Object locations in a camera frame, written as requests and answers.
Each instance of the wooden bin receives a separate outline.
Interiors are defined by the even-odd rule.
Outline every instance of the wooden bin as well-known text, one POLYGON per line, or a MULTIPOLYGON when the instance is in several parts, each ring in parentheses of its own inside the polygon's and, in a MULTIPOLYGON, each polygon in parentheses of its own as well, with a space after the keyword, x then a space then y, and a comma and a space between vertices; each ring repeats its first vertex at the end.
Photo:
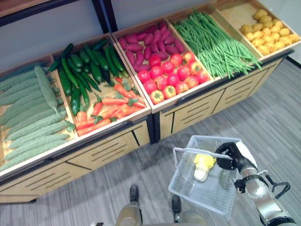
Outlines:
MULTIPOLYGON (((108 38, 116 47, 110 34, 95 37, 88 40, 87 43, 93 44, 103 38, 108 38)), ((83 44, 76 45, 74 51, 82 46, 83 44)), ((30 63, 46 61, 47 66, 49 66, 54 61, 54 57, 49 55, 30 63)), ((122 56, 121 59, 130 74, 128 81, 131 81, 138 92, 142 94, 122 56)), ((0 75, 5 75, 19 67, 0 75)), ((53 71, 51 76, 55 78, 55 84, 60 89, 64 106, 68 113, 66 119, 70 122, 75 122, 76 118, 70 111, 70 99, 63 92, 57 70, 53 71)), ((93 104, 94 97, 91 95, 90 97, 91 104, 93 104)), ((71 133, 71 138, 67 143, 0 172, 0 203, 29 202, 34 200, 149 143, 150 135, 153 135, 151 108, 143 94, 141 97, 146 103, 146 108, 81 137, 78 137, 76 132, 71 133)), ((1 107, 0 114, 6 108, 7 106, 1 107)), ((5 131, 1 129, 0 132, 0 139, 2 140, 5 136, 5 131)), ((4 156, 6 152, 4 148, 6 147, 6 143, 1 143, 1 157, 4 156)))

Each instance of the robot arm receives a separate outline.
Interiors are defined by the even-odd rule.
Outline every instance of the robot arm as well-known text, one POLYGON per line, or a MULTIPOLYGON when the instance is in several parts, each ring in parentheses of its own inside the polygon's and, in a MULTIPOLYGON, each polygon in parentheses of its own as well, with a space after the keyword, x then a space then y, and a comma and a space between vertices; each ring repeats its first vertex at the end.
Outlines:
MULTIPOLYGON (((217 158, 217 164, 226 170, 238 169, 243 177, 237 180, 234 185, 240 193, 247 193, 253 200, 259 212, 260 220, 265 226, 295 226, 295 221, 277 200, 281 195, 289 190, 287 182, 282 193, 278 197, 269 190, 267 182, 258 174, 257 164, 248 148, 242 142, 230 142, 222 144, 216 153, 226 154, 232 157, 232 160, 217 158)), ((266 175, 269 182, 275 184, 269 175, 266 175)))

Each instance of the white wall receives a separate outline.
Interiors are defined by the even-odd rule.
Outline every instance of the white wall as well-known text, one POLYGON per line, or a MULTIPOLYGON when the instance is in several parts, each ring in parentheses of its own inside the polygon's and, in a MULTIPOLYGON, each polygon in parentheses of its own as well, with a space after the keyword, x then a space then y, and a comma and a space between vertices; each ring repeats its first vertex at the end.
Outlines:
POLYGON ((0 27, 0 72, 102 33, 90 0, 13 22, 0 27))

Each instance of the wooden crate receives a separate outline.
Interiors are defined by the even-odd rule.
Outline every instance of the wooden crate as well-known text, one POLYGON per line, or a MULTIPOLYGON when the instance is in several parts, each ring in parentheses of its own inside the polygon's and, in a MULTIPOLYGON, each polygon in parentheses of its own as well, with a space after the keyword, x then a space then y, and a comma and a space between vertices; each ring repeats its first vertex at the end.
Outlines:
POLYGON ((119 44, 118 42, 118 38, 126 35, 126 34, 133 34, 135 32, 140 32, 140 31, 143 31, 145 30, 145 28, 149 27, 149 26, 152 26, 154 24, 157 24, 161 21, 165 21, 167 23, 167 27, 168 29, 172 32, 172 34, 177 38, 179 39, 185 46, 185 51, 191 51, 190 47, 186 44, 186 42, 182 39, 182 37, 177 33, 177 31, 174 29, 174 27, 170 24, 170 22, 168 20, 166 20, 165 17, 159 17, 157 19, 154 19, 154 20, 151 20, 151 21, 148 21, 148 22, 145 22, 145 23, 142 23, 142 24, 139 24, 139 25, 136 25, 136 26, 133 26, 133 27, 130 27, 130 28, 127 28, 127 29, 124 29, 124 30, 121 30, 121 31, 117 31, 117 32, 114 32, 112 35, 114 37, 114 40, 120 50, 120 52, 122 53, 124 59, 126 60, 127 64, 128 64, 128 67, 130 68, 130 70, 132 71, 137 83, 139 84, 141 90, 143 91, 143 94, 146 96, 146 99, 151 107, 151 112, 152 113, 156 113, 156 112, 159 112, 161 111, 162 109, 165 109, 167 107, 170 107, 174 104, 177 103, 177 101, 179 99, 181 99, 182 97, 190 94, 190 93, 193 93, 193 92, 196 92, 196 91, 199 91, 201 89, 203 89, 204 87, 206 87, 207 85, 213 83, 214 81, 216 81, 216 79, 214 79, 210 73, 207 71, 207 69, 204 67, 204 65, 200 62, 200 60, 196 57, 196 61, 199 62, 202 66, 202 68, 204 69, 204 71, 209 75, 210 77, 210 80, 205 82, 205 83, 202 83, 192 89, 189 89, 188 91, 184 92, 184 93, 181 93, 181 94, 178 94, 176 95, 175 97, 172 97, 170 99, 167 99, 167 100, 164 100, 163 102, 159 103, 159 104, 156 104, 154 105, 153 102, 151 101, 149 95, 147 94, 147 92, 145 91, 144 87, 143 87, 143 84, 141 83, 140 79, 138 78, 137 76, 137 73, 135 72, 134 68, 132 67, 132 65, 130 64, 129 60, 127 59, 127 56, 125 54, 125 51, 122 49, 121 45, 119 44))

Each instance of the wooden panel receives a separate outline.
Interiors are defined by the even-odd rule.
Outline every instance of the wooden panel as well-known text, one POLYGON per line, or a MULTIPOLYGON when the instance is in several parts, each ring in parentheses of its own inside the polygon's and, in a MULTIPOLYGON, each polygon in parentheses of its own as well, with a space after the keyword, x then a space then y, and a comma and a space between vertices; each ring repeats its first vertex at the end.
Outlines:
POLYGON ((42 195, 63 186, 80 176, 90 172, 88 169, 74 166, 68 163, 61 163, 49 168, 46 171, 36 173, 23 181, 14 184, 0 192, 0 195, 42 195))

